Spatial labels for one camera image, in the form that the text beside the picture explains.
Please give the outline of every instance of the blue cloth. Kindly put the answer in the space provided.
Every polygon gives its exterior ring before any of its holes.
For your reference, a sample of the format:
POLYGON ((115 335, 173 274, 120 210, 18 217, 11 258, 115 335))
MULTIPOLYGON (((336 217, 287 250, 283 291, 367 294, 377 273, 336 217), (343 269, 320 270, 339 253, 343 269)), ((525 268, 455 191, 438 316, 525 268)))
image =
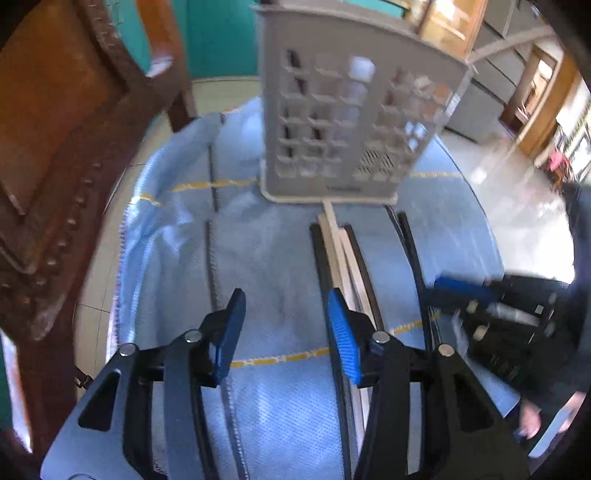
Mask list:
MULTIPOLYGON (((204 392, 221 478, 237 479, 241 468, 257 480, 339 479, 336 393, 309 234, 322 207, 262 196, 253 181, 264 153, 262 130, 261 101, 254 99, 237 112, 192 122, 150 159, 122 228, 119 341, 142 349, 165 345, 242 288, 247 307, 238 363, 225 390, 204 392), (211 181, 218 182, 214 188, 211 181), (300 353, 309 358, 290 357, 300 353), (265 365, 240 363, 261 358, 265 365)), ((439 139, 398 194, 396 208, 409 217, 426 282, 441 273, 476 280, 503 274, 485 214, 439 139)), ((410 266, 385 209, 338 205, 335 212, 355 231, 386 327, 396 331, 420 320, 410 266)), ((440 325, 457 346, 449 319, 440 325)), ((398 337, 423 345, 420 328, 398 337)), ((518 395, 475 368, 507 413, 518 395)), ((419 431, 417 419, 411 424, 419 431)))

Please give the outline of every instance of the teal wall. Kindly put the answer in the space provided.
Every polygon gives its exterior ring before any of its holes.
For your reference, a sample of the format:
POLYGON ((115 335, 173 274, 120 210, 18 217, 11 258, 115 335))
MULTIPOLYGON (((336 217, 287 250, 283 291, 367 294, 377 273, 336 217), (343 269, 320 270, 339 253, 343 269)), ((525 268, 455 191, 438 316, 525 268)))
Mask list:
POLYGON ((377 10, 384 14, 393 15, 395 17, 402 17, 404 10, 396 5, 382 0, 346 0, 350 4, 359 5, 360 7, 377 10))
POLYGON ((12 408, 10 406, 10 393, 8 392, 8 380, 4 367, 4 355, 0 342, 0 430, 12 427, 12 408))
POLYGON ((144 72, 147 72, 151 60, 150 43, 135 6, 135 1, 106 0, 105 5, 113 5, 111 7, 112 20, 117 24, 121 39, 135 62, 144 72))
MULTIPOLYGON (((173 0, 192 78, 256 75, 254 0, 173 0)), ((134 0, 119 0, 113 21, 140 66, 150 68, 150 44, 134 0)))
POLYGON ((189 70, 193 78, 256 75, 254 3, 189 2, 189 70))

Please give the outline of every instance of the tiled floor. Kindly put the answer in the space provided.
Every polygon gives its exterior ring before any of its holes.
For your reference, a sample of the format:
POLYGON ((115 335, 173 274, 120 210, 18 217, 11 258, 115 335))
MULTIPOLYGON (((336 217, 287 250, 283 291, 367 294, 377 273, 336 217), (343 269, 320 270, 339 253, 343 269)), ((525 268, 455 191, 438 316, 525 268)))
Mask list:
POLYGON ((571 282, 573 244, 562 198, 546 175, 519 149, 499 124, 477 145, 450 131, 441 139, 476 193, 508 271, 522 271, 571 282))
MULTIPOLYGON (((256 80, 195 83, 200 115, 232 109, 260 93, 256 80)), ((76 310, 76 363, 95 376, 105 364, 109 312, 119 264, 119 224, 150 155, 171 137, 161 116, 125 172, 107 209, 103 233, 76 310)), ((478 196, 496 236, 505 268, 570 281, 572 243, 564 205, 549 182, 510 144, 499 126, 484 145, 446 131, 441 136, 478 196)))

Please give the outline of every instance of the doorway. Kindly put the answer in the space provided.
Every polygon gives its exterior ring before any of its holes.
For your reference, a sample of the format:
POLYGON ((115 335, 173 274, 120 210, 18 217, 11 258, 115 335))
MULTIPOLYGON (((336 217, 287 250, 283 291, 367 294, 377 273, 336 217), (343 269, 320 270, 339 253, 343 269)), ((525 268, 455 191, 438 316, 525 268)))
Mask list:
POLYGON ((521 128, 530 120, 544 96, 556 65, 556 59, 537 45, 533 46, 515 93, 500 117, 501 122, 514 135, 519 134, 521 128))

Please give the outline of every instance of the laundry basket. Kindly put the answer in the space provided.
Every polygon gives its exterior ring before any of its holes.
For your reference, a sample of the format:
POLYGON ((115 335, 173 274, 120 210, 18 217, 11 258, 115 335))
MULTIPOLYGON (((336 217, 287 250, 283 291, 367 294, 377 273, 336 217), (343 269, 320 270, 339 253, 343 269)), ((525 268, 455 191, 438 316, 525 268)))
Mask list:
POLYGON ((394 203, 473 67, 420 40, 407 22, 344 2, 255 9, 263 194, 290 203, 394 203))

